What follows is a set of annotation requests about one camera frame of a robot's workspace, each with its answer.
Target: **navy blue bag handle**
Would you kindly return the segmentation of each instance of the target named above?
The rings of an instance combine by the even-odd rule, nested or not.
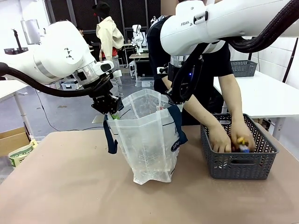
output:
[[[170,115],[172,116],[174,124],[177,128],[180,145],[183,145],[188,141],[188,139],[187,139],[185,133],[182,131],[182,113],[179,110],[178,106],[176,106],[176,105],[173,105],[167,109],[168,109]],[[106,135],[106,139],[107,139],[107,143],[108,143],[108,152],[110,154],[116,154],[118,142],[117,142],[117,140],[113,140],[107,120],[108,120],[108,116],[105,115],[103,126],[104,126],[104,131],[105,131],[105,135]]]

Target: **black t-shirt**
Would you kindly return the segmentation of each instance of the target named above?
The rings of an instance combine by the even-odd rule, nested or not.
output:
[[[165,17],[161,21],[154,24],[148,32],[147,42],[149,47],[149,63],[154,74],[155,82],[161,86],[161,76],[157,74],[157,67],[163,67],[170,62],[170,55],[167,54],[160,41],[161,28],[169,17]],[[203,55],[204,63],[202,66],[198,85],[194,91],[194,96],[207,109],[214,85],[214,77],[222,77],[233,73],[230,64],[230,51],[228,44],[218,51]],[[198,122],[187,112],[183,112],[184,125],[195,125]]]

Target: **blue label on bag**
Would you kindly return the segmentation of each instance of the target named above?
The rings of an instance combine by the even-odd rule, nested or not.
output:
[[[177,151],[177,149],[180,147],[180,145],[181,145],[181,142],[180,142],[179,140],[177,140],[177,141],[173,144],[173,146],[171,147],[171,151],[172,151],[172,152]]]

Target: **plastic bag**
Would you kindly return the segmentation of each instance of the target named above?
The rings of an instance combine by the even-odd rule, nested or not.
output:
[[[187,142],[181,130],[183,105],[171,105],[165,95],[149,89],[122,102],[124,107],[104,121],[109,153],[116,153],[119,143],[138,184],[171,182],[179,147]]]

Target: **perforated basket side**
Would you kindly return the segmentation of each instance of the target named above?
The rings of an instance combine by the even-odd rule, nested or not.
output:
[[[227,114],[215,117],[218,120],[231,121],[231,116]],[[205,126],[201,127],[201,139],[211,177],[237,180],[267,179],[278,150],[247,115],[244,115],[244,120],[256,142],[254,153],[216,153],[211,149],[208,129]],[[230,135],[231,124],[225,124],[223,127]]]
[[[256,71],[257,63],[250,60],[231,61],[235,77],[252,77]]]

